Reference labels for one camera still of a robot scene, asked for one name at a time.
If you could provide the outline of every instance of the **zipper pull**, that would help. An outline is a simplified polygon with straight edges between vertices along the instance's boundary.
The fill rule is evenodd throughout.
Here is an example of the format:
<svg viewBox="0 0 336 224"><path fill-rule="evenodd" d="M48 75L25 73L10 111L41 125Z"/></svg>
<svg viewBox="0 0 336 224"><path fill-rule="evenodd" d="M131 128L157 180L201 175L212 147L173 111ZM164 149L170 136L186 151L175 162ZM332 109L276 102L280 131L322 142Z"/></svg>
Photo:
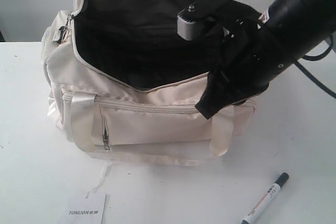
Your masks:
<svg viewBox="0 0 336 224"><path fill-rule="evenodd" d="M61 26L54 34L54 37L52 39L53 42L61 45L65 43L68 40L68 35L70 32L70 26L71 22L73 20L74 16L72 14L68 15L67 22L65 26Z"/></svg>
<svg viewBox="0 0 336 224"><path fill-rule="evenodd" d="M104 144L104 149L109 151L110 150L110 146L109 146L109 132L108 132L108 128L107 128L107 120L105 116L102 116L103 122L103 144Z"/></svg>

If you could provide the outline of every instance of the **bolt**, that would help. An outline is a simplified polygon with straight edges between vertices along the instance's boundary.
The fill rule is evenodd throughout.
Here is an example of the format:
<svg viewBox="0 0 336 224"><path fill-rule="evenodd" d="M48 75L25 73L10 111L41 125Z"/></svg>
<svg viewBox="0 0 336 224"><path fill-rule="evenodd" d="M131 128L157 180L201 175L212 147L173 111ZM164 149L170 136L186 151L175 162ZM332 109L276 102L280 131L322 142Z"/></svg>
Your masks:
<svg viewBox="0 0 336 224"><path fill-rule="evenodd" d="M195 11L195 6L190 5L189 8L188 8L188 11L193 13Z"/></svg>

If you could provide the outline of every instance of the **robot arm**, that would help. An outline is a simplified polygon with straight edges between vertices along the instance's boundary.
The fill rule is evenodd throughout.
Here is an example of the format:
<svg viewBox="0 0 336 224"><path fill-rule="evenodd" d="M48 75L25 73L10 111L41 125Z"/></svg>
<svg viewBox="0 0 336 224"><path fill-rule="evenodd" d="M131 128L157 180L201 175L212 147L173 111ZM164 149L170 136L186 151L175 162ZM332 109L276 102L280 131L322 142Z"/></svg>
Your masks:
<svg viewBox="0 0 336 224"><path fill-rule="evenodd" d="M196 108L207 118L264 92L276 76L336 31L336 0L275 0L262 15L233 0L198 0L178 15L186 40L216 23L230 33Z"/></svg>

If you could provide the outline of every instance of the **marker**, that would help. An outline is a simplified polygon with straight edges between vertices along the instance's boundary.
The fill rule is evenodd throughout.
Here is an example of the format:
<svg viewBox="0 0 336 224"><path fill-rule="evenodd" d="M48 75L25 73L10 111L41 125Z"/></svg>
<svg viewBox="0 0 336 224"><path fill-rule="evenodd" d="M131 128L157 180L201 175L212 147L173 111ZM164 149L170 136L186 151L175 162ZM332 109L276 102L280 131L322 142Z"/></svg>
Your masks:
<svg viewBox="0 0 336 224"><path fill-rule="evenodd" d="M274 182L274 184L268 189L261 200L255 205L252 211L243 219L241 224L253 224L265 210L265 208L271 203L273 198L280 191L288 179L289 175L287 173L281 174L277 181Z"/></svg>

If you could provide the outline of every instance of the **table surface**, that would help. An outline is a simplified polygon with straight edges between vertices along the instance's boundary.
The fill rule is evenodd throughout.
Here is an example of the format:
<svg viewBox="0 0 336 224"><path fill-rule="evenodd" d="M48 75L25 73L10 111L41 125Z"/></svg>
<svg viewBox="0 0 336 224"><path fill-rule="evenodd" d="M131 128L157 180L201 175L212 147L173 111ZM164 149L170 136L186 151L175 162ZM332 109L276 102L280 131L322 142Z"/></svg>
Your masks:
<svg viewBox="0 0 336 224"><path fill-rule="evenodd" d="M55 223L105 165L47 118L39 55L40 43L0 44L1 224ZM304 65L336 90L334 52ZM257 100L246 134L222 158L189 168L113 165L99 189L108 194L104 223L240 223L282 172L290 180L256 223L333 223L336 100L294 66Z"/></svg>

